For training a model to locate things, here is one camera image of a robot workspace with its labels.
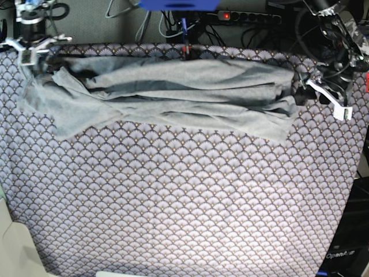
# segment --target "patterned tablecloth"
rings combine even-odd
[[[181,45],[68,46],[67,55],[181,56]],[[195,47],[305,72],[310,59]],[[357,76],[353,119],[300,109],[284,145],[244,133],[116,122],[56,141],[52,118],[16,108],[16,54],[0,56],[0,183],[47,271],[94,276],[315,276],[338,226],[369,123]]]

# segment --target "blue cable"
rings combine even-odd
[[[189,29],[187,28],[187,20],[185,18],[182,19],[182,29],[184,35],[189,33]]]
[[[328,276],[328,273],[323,270],[319,270],[317,276]]]

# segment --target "metal bracket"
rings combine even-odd
[[[329,101],[331,101],[334,104],[334,109],[333,109],[334,118],[337,118],[338,120],[341,120],[341,121],[352,119],[352,113],[353,113],[352,107],[343,107],[337,101],[337,99],[332,94],[330,94],[328,90],[322,88],[320,85],[313,82],[312,79],[307,80],[306,84],[314,88],[317,92],[323,94],[325,97],[328,98]]]
[[[55,36],[53,38],[47,38],[37,44],[36,46],[26,48],[20,44],[19,40],[6,38],[5,42],[0,45],[9,45],[18,51],[18,64],[20,66],[32,66],[38,63],[38,54],[48,53],[49,49],[47,47],[49,44],[60,42],[60,41],[71,41],[71,37],[66,37],[65,35]]]

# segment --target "power strip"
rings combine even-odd
[[[219,10],[217,12],[220,21],[230,21],[237,23],[260,23],[260,24],[282,24],[282,17],[275,14],[233,12],[229,10]]]

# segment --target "crumpled fabric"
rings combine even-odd
[[[115,121],[237,130],[286,140],[298,115],[293,71],[238,60],[58,58],[32,77],[18,108],[55,119],[58,140]]]

